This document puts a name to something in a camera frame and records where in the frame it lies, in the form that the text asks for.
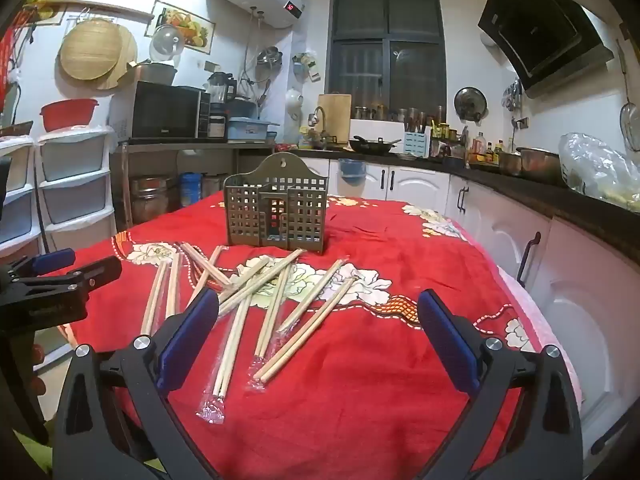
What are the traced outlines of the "person left hand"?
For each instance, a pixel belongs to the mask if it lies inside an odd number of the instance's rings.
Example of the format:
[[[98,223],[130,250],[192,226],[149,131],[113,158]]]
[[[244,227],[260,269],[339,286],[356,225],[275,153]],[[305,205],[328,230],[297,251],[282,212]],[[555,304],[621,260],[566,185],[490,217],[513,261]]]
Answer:
[[[35,367],[43,363],[45,356],[40,344],[34,344],[32,346],[32,376],[30,376],[30,388],[32,388],[36,396],[43,396],[47,392],[46,384],[35,372]]]

